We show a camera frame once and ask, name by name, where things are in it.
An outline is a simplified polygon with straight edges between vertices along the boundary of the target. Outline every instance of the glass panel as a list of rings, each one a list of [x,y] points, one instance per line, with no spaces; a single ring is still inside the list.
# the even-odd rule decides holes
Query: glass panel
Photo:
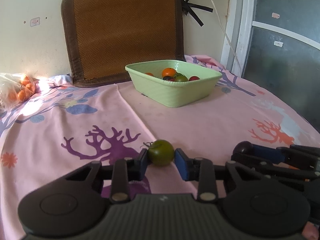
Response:
[[[274,41],[283,42],[275,46]],[[320,51],[301,41],[252,27],[244,78],[269,90],[320,132]]]
[[[298,33],[320,43],[320,0],[256,0],[254,21]],[[279,14],[279,19],[272,13]]]

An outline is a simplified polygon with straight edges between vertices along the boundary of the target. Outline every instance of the transparent plastic bag of oranges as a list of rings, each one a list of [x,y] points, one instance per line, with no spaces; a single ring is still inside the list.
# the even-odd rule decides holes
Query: transparent plastic bag of oranges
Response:
[[[0,105],[10,109],[28,100],[36,91],[33,79],[26,74],[0,73]]]

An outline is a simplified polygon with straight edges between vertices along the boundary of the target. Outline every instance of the white cable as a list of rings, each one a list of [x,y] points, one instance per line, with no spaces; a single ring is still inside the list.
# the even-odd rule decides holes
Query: white cable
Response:
[[[236,53],[235,53],[235,51],[234,51],[234,49],[233,49],[233,47],[232,47],[232,45],[231,45],[231,42],[230,42],[230,40],[229,40],[228,35],[226,34],[226,31],[223,29],[223,26],[222,26],[222,24],[221,24],[221,20],[220,20],[220,17],[219,17],[219,14],[218,14],[217,8],[216,8],[216,6],[215,6],[215,4],[214,4],[213,0],[211,0],[211,3],[212,3],[212,5],[213,5],[214,11],[216,12],[216,14],[217,14],[217,16],[218,16],[218,20],[219,20],[220,28],[222,29],[222,31],[223,31],[223,33],[224,33],[225,37],[227,38],[227,41],[228,41],[229,46],[230,46],[230,49],[231,49],[231,51],[232,51],[233,55],[235,56],[235,59],[236,59],[236,61],[237,61],[237,63],[238,63],[238,67],[239,67],[239,74],[241,75],[241,67],[240,67],[240,63],[239,63],[238,57],[237,57],[237,55],[236,55]]]

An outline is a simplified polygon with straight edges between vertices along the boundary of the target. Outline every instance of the plastic container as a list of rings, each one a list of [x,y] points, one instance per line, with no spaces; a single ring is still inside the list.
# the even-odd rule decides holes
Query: plastic container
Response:
[[[165,68],[174,68],[178,73],[198,76],[200,79],[188,82],[172,82],[162,79]],[[207,97],[213,91],[222,74],[218,71],[179,60],[158,60],[130,64],[125,67],[137,91],[168,106],[180,107]]]

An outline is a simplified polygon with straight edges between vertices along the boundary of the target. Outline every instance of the wall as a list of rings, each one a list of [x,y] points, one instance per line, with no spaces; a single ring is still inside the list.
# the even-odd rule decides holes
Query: wall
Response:
[[[0,0],[0,72],[27,72],[43,78],[70,73],[60,13],[62,0]],[[210,0],[191,0],[211,6]],[[226,26],[228,0],[214,0]],[[184,16],[186,54],[207,54],[220,60],[224,35],[213,13],[195,9],[204,22],[200,27]],[[30,20],[40,17],[40,25]]]

